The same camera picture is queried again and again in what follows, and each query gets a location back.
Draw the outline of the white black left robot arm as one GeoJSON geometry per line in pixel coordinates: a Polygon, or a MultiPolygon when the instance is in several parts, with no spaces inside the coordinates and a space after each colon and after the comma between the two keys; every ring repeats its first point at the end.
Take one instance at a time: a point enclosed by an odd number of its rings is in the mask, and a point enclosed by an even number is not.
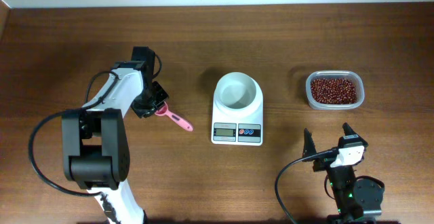
{"type": "Polygon", "coordinates": [[[148,223],[127,181],[130,149],[123,118],[139,118],[162,108],[167,93],[155,81],[160,58],[148,47],[134,47],[129,61],[117,62],[93,98],[62,116],[65,177],[96,199],[109,223],[148,223]]]}

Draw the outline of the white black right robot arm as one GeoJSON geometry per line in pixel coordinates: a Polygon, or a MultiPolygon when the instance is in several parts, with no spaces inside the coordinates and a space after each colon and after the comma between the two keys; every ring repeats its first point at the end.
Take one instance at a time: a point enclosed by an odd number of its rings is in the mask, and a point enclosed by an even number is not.
{"type": "Polygon", "coordinates": [[[311,133],[304,129],[305,162],[313,162],[313,171],[327,172],[324,185],[331,187],[338,214],[327,217],[328,223],[375,223],[382,214],[380,207],[385,191],[382,181],[370,176],[356,176],[354,166],[364,160],[368,142],[347,123],[342,125],[344,136],[338,145],[318,152],[311,133]]]}

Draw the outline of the pink measuring scoop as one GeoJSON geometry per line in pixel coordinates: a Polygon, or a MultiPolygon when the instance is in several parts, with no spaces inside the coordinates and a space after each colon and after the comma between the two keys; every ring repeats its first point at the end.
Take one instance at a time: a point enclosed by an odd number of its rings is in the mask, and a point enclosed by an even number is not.
{"type": "Polygon", "coordinates": [[[156,110],[155,115],[160,117],[166,116],[170,118],[173,122],[175,122],[178,126],[186,130],[187,132],[192,132],[194,130],[193,125],[191,123],[189,123],[183,117],[170,111],[169,106],[166,102],[164,102],[163,106],[160,109],[156,110]]]}

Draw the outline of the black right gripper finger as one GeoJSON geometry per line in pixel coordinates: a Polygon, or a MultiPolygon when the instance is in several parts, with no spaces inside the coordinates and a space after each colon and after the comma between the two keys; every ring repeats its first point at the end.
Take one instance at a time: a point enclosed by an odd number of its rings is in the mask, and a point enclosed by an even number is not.
{"type": "Polygon", "coordinates": [[[344,131],[345,139],[357,139],[362,143],[364,147],[368,146],[368,142],[365,139],[363,139],[360,135],[358,135],[358,133],[356,133],[348,123],[346,122],[343,123],[342,129],[344,131]]]}
{"type": "Polygon", "coordinates": [[[305,128],[304,129],[304,146],[302,150],[303,162],[311,162],[315,159],[317,151],[315,148],[315,143],[313,142],[311,132],[305,128]]]}

